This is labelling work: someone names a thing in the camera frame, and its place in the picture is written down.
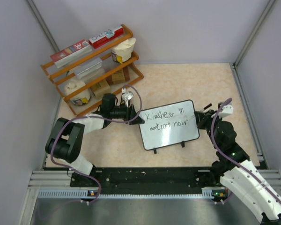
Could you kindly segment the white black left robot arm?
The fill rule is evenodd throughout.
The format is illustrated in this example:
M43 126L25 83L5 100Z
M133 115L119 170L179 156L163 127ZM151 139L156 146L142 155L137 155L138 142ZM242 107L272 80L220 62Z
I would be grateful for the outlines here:
M114 94L104 94L95 112L73 120L59 118L48 138L45 152L60 159L66 167L81 173L80 179L85 185L94 185L97 175L92 170L95 166L81 154L82 140L86 134L104 129L111 122L129 125L145 123L130 103L133 97L132 92L125 91L118 103Z

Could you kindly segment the black framed whiteboard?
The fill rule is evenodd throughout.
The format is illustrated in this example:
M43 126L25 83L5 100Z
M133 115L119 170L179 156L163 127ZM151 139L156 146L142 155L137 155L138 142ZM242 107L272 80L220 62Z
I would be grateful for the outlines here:
M188 99L141 111L140 134L144 150L156 149L197 140L200 137L192 100Z

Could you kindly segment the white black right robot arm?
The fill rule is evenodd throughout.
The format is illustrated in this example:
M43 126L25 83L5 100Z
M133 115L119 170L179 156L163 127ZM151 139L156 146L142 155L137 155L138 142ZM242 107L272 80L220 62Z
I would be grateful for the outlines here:
M207 132L217 150L209 180L228 188L262 225L281 225L281 196L257 170L236 142L233 125L215 116L214 110L194 113L198 129Z

